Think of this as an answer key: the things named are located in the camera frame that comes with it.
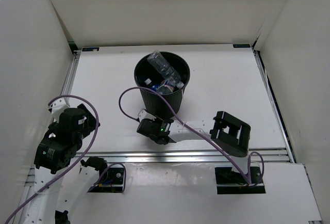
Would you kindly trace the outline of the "clear bottle blue label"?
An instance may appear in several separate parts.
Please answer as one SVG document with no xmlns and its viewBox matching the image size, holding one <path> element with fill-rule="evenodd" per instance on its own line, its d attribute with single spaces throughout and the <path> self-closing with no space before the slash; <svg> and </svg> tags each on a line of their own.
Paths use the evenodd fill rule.
<svg viewBox="0 0 330 224">
<path fill-rule="evenodd" d="M 150 78 L 147 78 L 144 81 L 145 85 L 147 88 L 153 90 L 153 91 L 157 91 L 157 89 L 159 88 L 159 84 L 153 82 Z"/>
</svg>

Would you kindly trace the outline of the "clear water bottle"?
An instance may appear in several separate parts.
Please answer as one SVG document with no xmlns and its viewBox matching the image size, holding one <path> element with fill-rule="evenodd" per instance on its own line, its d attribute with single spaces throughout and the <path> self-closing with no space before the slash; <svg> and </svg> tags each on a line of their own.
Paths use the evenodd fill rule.
<svg viewBox="0 0 330 224">
<path fill-rule="evenodd" d="M 181 89 L 184 83 L 179 73 L 170 65 L 159 51 L 153 51 L 147 58 L 147 61 L 170 85 Z"/>
</svg>

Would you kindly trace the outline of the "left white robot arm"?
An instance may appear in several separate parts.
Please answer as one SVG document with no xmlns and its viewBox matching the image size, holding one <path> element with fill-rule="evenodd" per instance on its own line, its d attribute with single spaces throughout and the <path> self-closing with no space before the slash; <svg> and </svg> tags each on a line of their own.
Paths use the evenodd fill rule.
<svg viewBox="0 0 330 224">
<path fill-rule="evenodd" d="M 81 169 L 77 178 L 71 185 L 61 187 L 71 159 L 98 124 L 83 104 L 69 107 L 59 100 L 51 105 L 50 112 L 55 120 L 37 147 L 35 197 L 27 204 L 24 223 L 70 223 L 74 210 L 92 185 L 108 177 L 103 158 L 78 159 Z"/>
</svg>

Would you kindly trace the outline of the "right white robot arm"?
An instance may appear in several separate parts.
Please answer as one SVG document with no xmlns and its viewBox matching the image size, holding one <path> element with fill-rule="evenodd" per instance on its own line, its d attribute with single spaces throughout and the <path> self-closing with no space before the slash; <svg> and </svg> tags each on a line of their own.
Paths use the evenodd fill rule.
<svg viewBox="0 0 330 224">
<path fill-rule="evenodd" d="M 252 184 L 249 141 L 251 127 L 225 111 L 217 112 L 212 120 L 181 122 L 164 119 L 142 109 L 137 120 L 137 133 L 159 145 L 181 141 L 205 140 L 220 151 L 233 165 L 232 178 Z"/>
</svg>

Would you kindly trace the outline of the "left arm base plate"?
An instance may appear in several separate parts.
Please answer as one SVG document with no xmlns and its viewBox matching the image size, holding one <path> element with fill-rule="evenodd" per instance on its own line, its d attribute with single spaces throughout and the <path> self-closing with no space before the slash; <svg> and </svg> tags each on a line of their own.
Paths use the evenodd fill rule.
<svg viewBox="0 0 330 224">
<path fill-rule="evenodd" d="M 124 193 L 126 189 L 127 170 L 123 163 L 110 164 L 101 174 L 98 181 L 89 189 L 89 193 Z"/>
</svg>

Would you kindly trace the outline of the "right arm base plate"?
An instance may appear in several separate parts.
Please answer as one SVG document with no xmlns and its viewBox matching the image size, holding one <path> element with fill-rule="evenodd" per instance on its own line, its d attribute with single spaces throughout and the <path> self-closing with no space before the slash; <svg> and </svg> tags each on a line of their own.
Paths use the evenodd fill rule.
<svg viewBox="0 0 330 224">
<path fill-rule="evenodd" d="M 231 167 L 216 167 L 215 177 L 218 195 L 265 194 L 265 185 L 258 166 L 251 167 L 252 184 L 249 185 L 241 174 L 233 172 Z"/>
</svg>

